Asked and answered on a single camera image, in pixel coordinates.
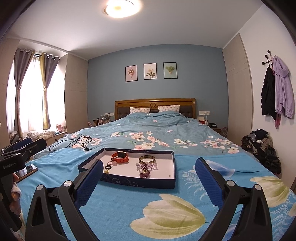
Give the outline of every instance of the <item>coat rack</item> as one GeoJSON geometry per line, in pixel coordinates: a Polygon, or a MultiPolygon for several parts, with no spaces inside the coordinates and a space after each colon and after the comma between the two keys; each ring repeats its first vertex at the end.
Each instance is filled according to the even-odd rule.
{"type": "MultiPolygon", "coordinates": [[[[272,58],[272,56],[271,56],[271,52],[270,52],[269,50],[267,50],[267,53],[269,53],[269,55],[270,55],[270,58],[272,58]]],[[[268,59],[268,55],[267,55],[267,54],[265,55],[265,58],[267,58],[267,62],[262,62],[262,65],[265,65],[265,64],[267,64],[267,63],[268,63],[268,65],[269,65],[269,67],[270,67],[270,64],[269,64],[269,62],[272,62],[272,60],[269,60],[269,59],[268,59]]]]}

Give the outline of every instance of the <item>gray curtain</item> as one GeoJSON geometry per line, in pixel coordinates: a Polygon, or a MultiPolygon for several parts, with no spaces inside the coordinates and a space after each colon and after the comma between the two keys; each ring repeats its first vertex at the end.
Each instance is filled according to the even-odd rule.
{"type": "Polygon", "coordinates": [[[54,74],[54,70],[59,62],[59,57],[52,57],[52,55],[47,56],[46,53],[42,53],[39,60],[43,83],[43,129],[47,130],[51,127],[47,107],[47,88],[54,74]]]}
{"type": "Polygon", "coordinates": [[[33,58],[35,51],[26,49],[21,51],[17,49],[14,59],[14,76],[15,76],[15,127],[14,130],[18,132],[19,137],[22,137],[22,129],[20,126],[20,89],[22,87],[22,81],[29,67],[29,64],[33,58]]]}

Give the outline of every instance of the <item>purple jacket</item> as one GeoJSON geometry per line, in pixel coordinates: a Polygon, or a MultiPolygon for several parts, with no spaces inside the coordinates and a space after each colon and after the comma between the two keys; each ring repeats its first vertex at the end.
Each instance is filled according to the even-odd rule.
{"type": "Polygon", "coordinates": [[[293,118],[295,112],[294,93],[289,78],[288,67],[278,56],[272,58],[275,72],[276,113],[293,118]]]}

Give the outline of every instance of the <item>power outlet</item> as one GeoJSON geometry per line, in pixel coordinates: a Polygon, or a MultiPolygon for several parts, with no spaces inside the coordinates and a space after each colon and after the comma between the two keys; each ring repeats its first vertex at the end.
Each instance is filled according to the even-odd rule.
{"type": "Polygon", "coordinates": [[[114,116],[114,112],[108,112],[108,113],[105,113],[105,115],[114,116]]]}
{"type": "Polygon", "coordinates": [[[210,112],[206,110],[200,110],[200,115],[210,115],[210,112]]]}

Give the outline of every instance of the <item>floral bedspread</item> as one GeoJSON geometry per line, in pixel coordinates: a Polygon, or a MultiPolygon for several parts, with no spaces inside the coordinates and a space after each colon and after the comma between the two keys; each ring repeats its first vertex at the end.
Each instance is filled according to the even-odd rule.
{"type": "MultiPolygon", "coordinates": [[[[23,192],[21,205],[27,217],[30,201],[38,184],[46,187],[73,180],[77,165],[102,147],[174,150],[176,160],[175,189],[149,189],[116,185],[100,181],[86,206],[80,211],[100,240],[198,240],[215,217],[213,206],[195,172],[195,161],[203,157],[213,170],[237,185],[262,186],[270,210],[273,240],[278,241],[296,216],[296,195],[271,172],[240,147],[209,127],[177,112],[134,113],[103,126],[67,134],[55,149],[37,154],[39,171],[19,183],[23,192]],[[91,151],[82,151],[70,139],[90,135],[91,151]]],[[[238,221],[241,205],[223,240],[228,240],[238,221]]],[[[61,208],[61,223],[70,240],[75,240],[61,208]]]]}
{"type": "Polygon", "coordinates": [[[117,121],[66,134],[53,144],[51,151],[48,147],[36,154],[34,159],[67,146],[80,150],[87,147],[93,151],[102,147],[173,150],[178,154],[201,156],[244,152],[208,126],[175,111],[133,113],[117,121]],[[83,135],[92,139],[88,141],[83,135]],[[72,141],[79,137],[78,143],[72,141]]]}

